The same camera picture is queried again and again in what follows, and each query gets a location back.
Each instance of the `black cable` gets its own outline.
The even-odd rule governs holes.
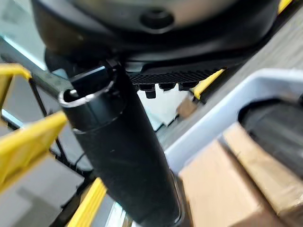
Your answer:
[[[82,155],[80,155],[80,157],[77,159],[77,161],[75,162],[75,166],[77,166],[77,164],[80,162],[80,160],[85,156],[85,153],[83,153]]]

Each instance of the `gray floor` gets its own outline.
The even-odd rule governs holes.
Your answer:
[[[158,138],[163,148],[167,149],[172,145],[241,81],[262,68],[303,69],[303,8],[281,28],[259,53],[225,83],[205,106],[200,106],[190,118],[184,121],[175,121],[168,128],[161,128],[158,131]]]

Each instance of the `black plastic housing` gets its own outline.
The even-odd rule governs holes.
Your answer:
[[[217,70],[248,59],[271,38],[280,0],[239,0],[203,23],[156,35],[106,26],[68,1],[32,3],[50,52],[83,67],[115,58],[132,83],[144,89],[143,85],[155,83],[194,86]],[[68,68],[60,61],[58,67]]]

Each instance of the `glass panel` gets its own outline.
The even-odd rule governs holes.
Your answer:
[[[36,29],[30,0],[1,0],[0,35],[37,66],[46,69],[45,45]]]

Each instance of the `black ribbed grip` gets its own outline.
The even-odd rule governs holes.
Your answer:
[[[125,211],[144,227],[173,226],[174,181],[129,78],[121,75],[80,106],[62,106],[96,175]]]

